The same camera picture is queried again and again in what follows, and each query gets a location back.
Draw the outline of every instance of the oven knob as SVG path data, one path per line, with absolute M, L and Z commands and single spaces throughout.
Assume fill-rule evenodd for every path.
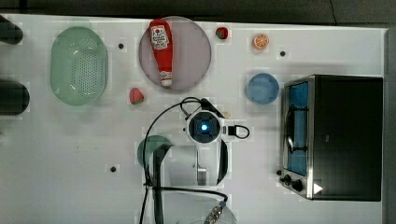
M 286 186 L 289 186 L 291 183 L 291 177 L 289 175 L 285 175 L 283 176 L 283 181 L 285 183 Z
M 301 190 L 303 190 L 303 182 L 301 182 L 301 180 L 299 179 L 293 180 L 291 181 L 291 187 L 300 192 Z

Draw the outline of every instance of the small red object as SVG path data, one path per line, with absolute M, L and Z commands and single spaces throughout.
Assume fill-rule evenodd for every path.
M 225 27 L 219 27 L 216 30 L 216 36 L 220 39 L 227 39 L 228 37 L 228 29 Z
M 132 88 L 129 92 L 129 100 L 131 104 L 138 105 L 145 100 L 145 96 L 138 88 Z

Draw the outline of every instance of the toaster oven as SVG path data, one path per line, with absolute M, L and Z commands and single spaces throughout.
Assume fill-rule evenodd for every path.
M 310 200 L 380 201 L 382 77 L 313 75 L 282 93 L 282 186 Z

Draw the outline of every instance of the camera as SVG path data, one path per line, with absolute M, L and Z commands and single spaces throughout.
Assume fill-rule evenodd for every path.
M 201 111 L 189 119 L 188 132 L 198 143 L 215 141 L 220 134 L 219 118 L 210 111 Z

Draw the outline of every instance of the ketchup bottle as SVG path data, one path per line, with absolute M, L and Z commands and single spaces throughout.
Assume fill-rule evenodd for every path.
M 154 20 L 149 24 L 148 31 L 151 39 L 151 47 L 155 60 L 160 70 L 161 83 L 163 86 L 172 84 L 172 59 L 173 41 L 169 24 L 165 20 Z

